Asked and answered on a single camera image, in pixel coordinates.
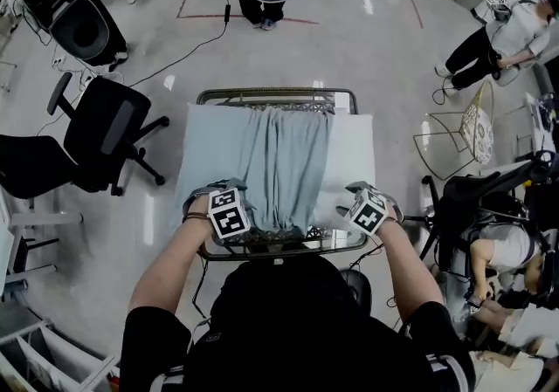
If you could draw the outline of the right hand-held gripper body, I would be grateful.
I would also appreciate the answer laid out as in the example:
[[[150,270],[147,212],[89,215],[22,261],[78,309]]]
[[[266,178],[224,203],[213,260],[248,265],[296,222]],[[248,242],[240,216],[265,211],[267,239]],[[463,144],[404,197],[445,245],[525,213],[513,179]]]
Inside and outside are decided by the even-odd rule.
[[[367,236],[374,236],[387,216],[404,220],[404,214],[396,200],[371,184],[352,182],[345,190],[354,195],[351,207],[337,205],[336,212],[351,226]]]

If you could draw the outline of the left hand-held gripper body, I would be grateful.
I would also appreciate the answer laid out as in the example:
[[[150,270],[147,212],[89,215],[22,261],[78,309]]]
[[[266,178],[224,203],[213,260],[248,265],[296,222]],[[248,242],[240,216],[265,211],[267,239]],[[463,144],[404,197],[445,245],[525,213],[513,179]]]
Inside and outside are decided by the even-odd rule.
[[[204,214],[210,217],[215,240],[226,240],[248,232],[252,225],[248,210],[252,206],[244,199],[246,185],[238,178],[212,182],[193,190],[183,204],[183,216],[191,209],[198,197],[208,197],[208,208]]]

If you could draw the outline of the white pillow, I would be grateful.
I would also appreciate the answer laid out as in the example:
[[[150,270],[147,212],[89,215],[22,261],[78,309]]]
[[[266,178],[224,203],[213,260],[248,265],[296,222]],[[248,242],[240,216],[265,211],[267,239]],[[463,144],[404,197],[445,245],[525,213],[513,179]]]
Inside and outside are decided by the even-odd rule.
[[[360,181],[376,185],[373,118],[369,114],[337,114],[318,203],[327,210],[336,205],[349,207],[353,196],[346,187]]]

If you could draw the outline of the light blue pillowcase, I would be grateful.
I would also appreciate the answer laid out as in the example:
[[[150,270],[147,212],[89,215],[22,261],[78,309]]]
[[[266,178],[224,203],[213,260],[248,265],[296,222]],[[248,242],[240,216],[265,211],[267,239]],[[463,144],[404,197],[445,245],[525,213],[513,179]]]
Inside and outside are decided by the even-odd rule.
[[[325,173],[331,114],[190,105],[171,228],[192,191],[237,178],[259,230],[305,231]]]

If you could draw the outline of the person's left forearm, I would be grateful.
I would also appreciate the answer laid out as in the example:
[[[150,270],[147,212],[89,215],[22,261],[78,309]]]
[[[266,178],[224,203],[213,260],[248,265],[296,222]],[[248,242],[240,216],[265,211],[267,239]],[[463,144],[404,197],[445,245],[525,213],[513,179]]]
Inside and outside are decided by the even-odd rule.
[[[207,196],[191,204],[195,212],[205,213],[207,208]],[[147,306],[175,313],[192,261],[212,232],[210,221],[190,219],[182,223],[137,282],[128,310]]]

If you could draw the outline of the person's right forearm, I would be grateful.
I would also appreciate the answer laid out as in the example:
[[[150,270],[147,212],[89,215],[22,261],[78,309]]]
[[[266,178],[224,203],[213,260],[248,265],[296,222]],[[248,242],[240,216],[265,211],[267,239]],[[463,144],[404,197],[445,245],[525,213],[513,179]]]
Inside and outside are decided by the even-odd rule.
[[[435,278],[411,245],[401,225],[384,222],[376,233],[384,245],[394,298],[403,322],[428,302],[443,304]]]

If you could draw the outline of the black office chair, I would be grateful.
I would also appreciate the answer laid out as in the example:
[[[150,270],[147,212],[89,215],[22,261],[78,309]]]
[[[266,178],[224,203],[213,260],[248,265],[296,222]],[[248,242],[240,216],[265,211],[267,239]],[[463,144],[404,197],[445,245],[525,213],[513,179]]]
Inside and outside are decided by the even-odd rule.
[[[63,147],[77,165],[72,183],[90,193],[108,189],[112,196],[122,196],[119,179],[125,162],[130,160],[152,175],[156,185],[162,186],[164,176],[145,162],[146,150],[135,144],[157,128],[168,127],[169,117],[145,124],[151,101],[136,90],[101,76],[90,80],[78,105],[73,107],[65,97],[71,79],[70,72],[60,77],[47,113],[53,115],[59,108],[70,119]]]
[[[81,175],[53,137],[0,134],[0,186],[11,196],[31,199]]]
[[[467,229],[479,228],[485,219],[493,215],[509,218],[517,224],[528,227],[528,234],[533,244],[540,244],[543,251],[549,248],[537,222],[528,212],[520,216],[505,212],[505,207],[516,199],[510,193],[526,181],[547,182],[559,177],[559,155],[548,150],[540,150],[521,166],[507,173],[493,172],[485,177],[454,176],[445,184],[443,195],[437,192],[435,182],[430,175],[422,178],[421,183],[429,187],[433,205],[433,214],[423,217],[406,216],[406,220],[424,224],[429,237],[419,257],[425,258],[433,245],[434,256],[440,263],[441,271],[451,265],[452,251],[468,251],[466,242],[459,239]]]

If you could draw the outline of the person's black shirt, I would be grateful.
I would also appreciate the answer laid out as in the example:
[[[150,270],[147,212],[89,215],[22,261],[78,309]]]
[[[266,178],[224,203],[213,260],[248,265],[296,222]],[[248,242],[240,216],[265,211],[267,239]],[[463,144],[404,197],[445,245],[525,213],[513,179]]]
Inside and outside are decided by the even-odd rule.
[[[446,308],[423,304],[402,335],[362,312],[340,272],[308,255],[252,261],[225,280],[199,337],[171,312],[126,319],[121,392],[376,392],[473,390],[475,372]]]

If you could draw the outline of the white desk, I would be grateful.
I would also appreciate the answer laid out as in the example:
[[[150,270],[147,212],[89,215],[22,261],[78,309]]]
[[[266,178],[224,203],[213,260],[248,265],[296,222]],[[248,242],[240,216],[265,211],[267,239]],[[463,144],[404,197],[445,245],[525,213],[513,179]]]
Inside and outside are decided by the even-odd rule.
[[[83,216],[79,212],[11,212],[6,195],[0,187],[0,299],[5,295],[8,286],[24,283],[31,278],[57,270],[56,265],[49,264],[30,270],[24,267],[21,272],[14,272],[21,241],[17,238],[17,230],[36,226],[81,224],[82,222]]]

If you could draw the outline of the white shelf unit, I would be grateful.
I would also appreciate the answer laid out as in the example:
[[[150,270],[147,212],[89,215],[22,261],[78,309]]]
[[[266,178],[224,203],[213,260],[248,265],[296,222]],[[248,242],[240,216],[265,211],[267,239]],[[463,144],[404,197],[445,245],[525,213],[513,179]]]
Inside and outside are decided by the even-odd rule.
[[[0,337],[0,392],[119,392],[119,362],[88,353],[40,321]]]

